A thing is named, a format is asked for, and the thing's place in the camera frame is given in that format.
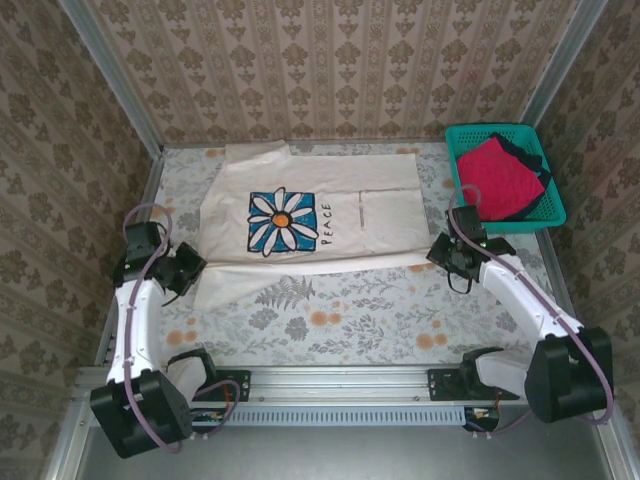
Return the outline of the teal plastic basket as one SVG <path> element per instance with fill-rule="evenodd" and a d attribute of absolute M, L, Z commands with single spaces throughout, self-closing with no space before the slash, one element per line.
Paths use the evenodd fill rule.
<path fill-rule="evenodd" d="M 544 149 L 536 131 L 527 125 L 509 123 L 481 123 L 454 125 L 445 130 L 445 140 L 449 151 L 451 174 L 455 187 L 462 182 L 458 172 L 458 160 L 469 151 L 486 142 L 492 134 L 499 134 L 527 154 L 540 158 L 542 176 L 549 181 L 543 182 L 545 192 L 528 215 L 521 220 L 484 222 L 483 227 L 490 234 L 529 234 L 545 228 L 559 227 L 566 221 L 566 212 L 557 186 L 551 174 Z"/>

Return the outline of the white flower print t-shirt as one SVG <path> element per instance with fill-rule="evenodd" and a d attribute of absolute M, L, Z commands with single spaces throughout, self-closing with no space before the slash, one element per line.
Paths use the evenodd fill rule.
<path fill-rule="evenodd" d="M 295 155 L 284 141 L 230 144 L 199 208 L 209 310 L 283 276 L 411 266 L 431 245 L 416 156 Z"/>

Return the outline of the red t-shirt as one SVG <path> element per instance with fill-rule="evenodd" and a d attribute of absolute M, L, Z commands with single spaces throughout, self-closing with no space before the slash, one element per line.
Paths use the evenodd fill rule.
<path fill-rule="evenodd" d="M 484 222 L 521 221 L 539 204 L 551 175 L 542 157 L 493 133 L 456 162 L 467 203 Z"/>

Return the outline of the dark navy t-shirt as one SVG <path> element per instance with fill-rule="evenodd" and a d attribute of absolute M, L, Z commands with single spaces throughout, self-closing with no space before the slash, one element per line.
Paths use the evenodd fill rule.
<path fill-rule="evenodd" d="M 523 221 L 544 197 L 551 173 L 543 166 L 541 155 L 528 153 L 497 132 L 490 139 L 499 154 L 494 170 L 497 185 L 490 188 L 490 220 Z"/>

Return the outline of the floral table cover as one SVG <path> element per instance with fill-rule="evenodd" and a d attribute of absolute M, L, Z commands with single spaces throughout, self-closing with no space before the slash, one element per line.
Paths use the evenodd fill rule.
<path fill-rule="evenodd" d="M 454 182 L 445 143 L 291 145 L 295 155 L 416 155 L 428 228 L 446 230 Z M 173 220 L 174 244 L 196 246 L 198 208 L 224 160 L 223 148 L 167 148 L 150 181 Z M 479 285 L 453 292 L 446 273 L 426 263 L 323 276 L 285 276 L 214 310 L 193 308 L 195 287 L 163 307 L 161 358 L 204 347 L 216 366 L 458 363 L 482 347 L 527 353 L 525 332 Z"/>

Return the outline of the small circuit board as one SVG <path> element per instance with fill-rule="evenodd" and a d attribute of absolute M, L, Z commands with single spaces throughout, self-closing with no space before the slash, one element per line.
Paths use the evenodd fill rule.
<path fill-rule="evenodd" d="M 224 408 L 196 409 L 191 412 L 192 428 L 196 434 L 209 434 L 215 430 L 224 420 L 226 410 Z"/>
<path fill-rule="evenodd" d="M 498 429 L 500 416 L 494 408 L 465 407 L 463 428 L 472 433 L 491 433 Z"/>

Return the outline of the grey metal panel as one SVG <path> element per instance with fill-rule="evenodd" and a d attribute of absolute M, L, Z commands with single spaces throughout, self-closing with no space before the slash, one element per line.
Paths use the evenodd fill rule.
<path fill-rule="evenodd" d="M 78 480 L 613 480 L 594 429 L 529 421 L 497 437 L 460 427 L 223 430 L 127 460 L 94 430 Z"/>

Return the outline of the aluminium side rail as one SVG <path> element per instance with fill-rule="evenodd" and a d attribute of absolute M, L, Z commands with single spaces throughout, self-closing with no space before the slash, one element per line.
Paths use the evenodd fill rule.
<path fill-rule="evenodd" d="M 553 290 L 555 301 L 558 307 L 564 311 L 562 320 L 566 325 L 569 325 L 569 320 L 571 318 L 575 318 L 576 314 L 550 234 L 546 229 L 540 230 L 536 233 L 536 239 L 547 271 L 549 282 Z"/>
<path fill-rule="evenodd" d="M 155 200 L 161 180 L 162 171 L 164 168 L 164 163 L 165 159 L 162 156 L 160 156 L 152 163 L 142 196 L 143 203 L 153 202 Z M 112 340 L 117 334 L 117 321 L 118 302 L 116 296 L 113 296 L 109 312 L 106 317 L 103 334 L 101 336 L 100 344 L 95 356 L 95 366 L 104 366 L 109 362 L 109 355 L 113 351 L 113 347 L 111 346 Z"/>

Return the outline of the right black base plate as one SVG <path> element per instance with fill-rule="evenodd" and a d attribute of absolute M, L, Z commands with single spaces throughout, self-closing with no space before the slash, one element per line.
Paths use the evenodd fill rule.
<path fill-rule="evenodd" d="M 434 401 L 518 400 L 519 396 L 489 387 L 459 369 L 430 369 L 427 371 L 430 398 Z"/>

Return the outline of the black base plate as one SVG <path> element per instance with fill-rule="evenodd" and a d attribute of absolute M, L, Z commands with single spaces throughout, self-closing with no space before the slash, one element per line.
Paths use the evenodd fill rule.
<path fill-rule="evenodd" d="M 194 396 L 197 402 L 233 403 L 249 400 L 251 371 L 222 369 L 216 371 L 213 380 L 207 380 L 198 388 Z"/>
<path fill-rule="evenodd" d="M 519 396 L 489 387 L 459 369 L 430 369 L 427 371 L 430 398 L 434 401 L 518 400 Z"/>

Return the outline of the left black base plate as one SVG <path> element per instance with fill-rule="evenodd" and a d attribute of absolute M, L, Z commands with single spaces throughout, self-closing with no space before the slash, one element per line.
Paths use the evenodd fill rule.
<path fill-rule="evenodd" d="M 213 380 L 207 380 L 198 388 L 194 396 L 197 402 L 233 403 L 249 400 L 251 371 L 222 369 L 216 371 Z"/>

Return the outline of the aluminium cross rail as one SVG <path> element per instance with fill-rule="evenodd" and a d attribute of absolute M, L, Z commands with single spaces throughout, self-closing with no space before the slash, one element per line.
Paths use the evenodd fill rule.
<path fill-rule="evenodd" d="M 251 371 L 249 405 L 485 405 L 489 401 L 434 401 L 427 371 L 443 365 L 409 366 L 248 366 L 224 367 Z M 526 400 L 500 400 L 524 405 Z"/>

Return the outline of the aluminium corner post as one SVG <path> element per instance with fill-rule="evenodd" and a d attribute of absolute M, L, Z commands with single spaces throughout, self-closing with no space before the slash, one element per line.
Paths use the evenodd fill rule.
<path fill-rule="evenodd" d="M 104 29 L 86 0 L 59 0 L 80 38 L 86 45 L 96 65 L 115 94 L 120 106 L 136 130 L 151 159 L 156 162 L 162 156 L 163 142 L 147 114 L 125 68 L 110 46 Z"/>
<path fill-rule="evenodd" d="M 536 128 L 602 15 L 608 0 L 580 0 L 547 68 L 534 89 L 520 123 Z"/>

